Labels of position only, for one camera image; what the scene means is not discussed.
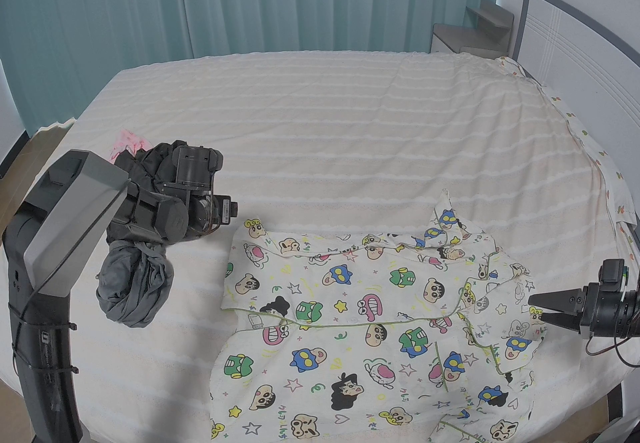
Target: yellow star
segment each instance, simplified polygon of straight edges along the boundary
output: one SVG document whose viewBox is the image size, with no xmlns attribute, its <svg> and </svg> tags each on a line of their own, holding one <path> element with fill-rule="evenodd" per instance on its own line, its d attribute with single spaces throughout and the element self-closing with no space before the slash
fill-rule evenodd
<svg viewBox="0 0 640 443">
<path fill-rule="evenodd" d="M 338 301 L 333 305 L 335 309 L 338 310 L 338 313 L 342 313 L 343 311 L 347 311 L 347 303 L 344 301 Z"/>
<path fill-rule="evenodd" d="M 229 418 L 238 418 L 238 416 L 240 416 L 240 413 L 242 413 L 242 409 L 240 409 L 238 406 L 233 406 L 231 409 L 229 409 Z"/>
</svg>

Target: barcode label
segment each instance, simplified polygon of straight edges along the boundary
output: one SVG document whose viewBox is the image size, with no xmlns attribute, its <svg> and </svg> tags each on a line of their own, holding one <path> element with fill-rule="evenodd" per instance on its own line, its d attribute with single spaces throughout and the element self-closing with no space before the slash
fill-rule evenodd
<svg viewBox="0 0 640 443">
<path fill-rule="evenodd" d="M 229 201 L 229 199 L 222 200 L 222 223 L 223 224 L 229 223 L 229 205 L 230 204 L 231 204 L 231 201 Z"/>
</svg>

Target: white headboard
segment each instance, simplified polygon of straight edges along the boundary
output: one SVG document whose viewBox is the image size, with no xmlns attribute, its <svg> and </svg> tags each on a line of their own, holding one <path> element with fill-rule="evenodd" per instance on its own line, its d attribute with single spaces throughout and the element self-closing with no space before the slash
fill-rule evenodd
<svg viewBox="0 0 640 443">
<path fill-rule="evenodd" d="M 564 96 L 640 207 L 640 54 L 562 0 L 524 0 L 513 58 Z"/>
</svg>

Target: cartoon print shirt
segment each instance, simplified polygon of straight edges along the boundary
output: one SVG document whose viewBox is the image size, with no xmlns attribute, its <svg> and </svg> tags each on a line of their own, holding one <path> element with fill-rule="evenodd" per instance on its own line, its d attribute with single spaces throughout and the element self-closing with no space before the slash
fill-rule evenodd
<svg viewBox="0 0 640 443">
<path fill-rule="evenodd" d="M 294 235 L 249 219 L 225 279 L 239 330 L 212 370 L 212 438 L 431 423 L 434 440 L 516 441 L 544 334 L 526 305 L 534 289 L 446 191 L 412 236 Z"/>
</svg>

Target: striped bed sheet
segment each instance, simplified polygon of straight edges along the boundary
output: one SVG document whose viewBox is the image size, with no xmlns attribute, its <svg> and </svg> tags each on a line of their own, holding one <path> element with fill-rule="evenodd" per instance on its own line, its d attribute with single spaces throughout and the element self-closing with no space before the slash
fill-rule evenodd
<svg viewBox="0 0 640 443">
<path fill-rule="evenodd" d="M 79 412 L 97 441 L 211 437 L 209 375 L 236 327 L 236 316 L 220 310 L 223 277 L 232 235 L 249 215 L 274 231 L 418 233 L 446 188 L 460 216 L 529 268 L 536 292 L 580 287 L 596 279 L 603 259 L 634 252 L 607 211 L 600 171 L 566 121 L 531 80 L 499 61 L 279 52 L 141 66 L 114 77 L 45 167 L 71 148 L 108 158 L 122 128 L 153 144 L 184 139 L 220 150 L 215 191 L 232 195 L 239 215 L 213 236 L 168 250 L 172 292 L 142 330 L 100 311 L 95 275 L 108 247 L 104 239 L 96 247 L 74 287 L 71 319 Z M 0 261 L 6 271 L 4 253 Z M 0 378 L 19 391 L 6 281 L 1 273 Z M 532 361 L 536 423 L 522 440 L 627 373 L 615 355 L 588 358 L 583 347 L 580 336 L 549 329 Z M 625 350 L 639 349 L 634 342 Z M 399 429 L 413 443 L 433 427 Z"/>
</svg>

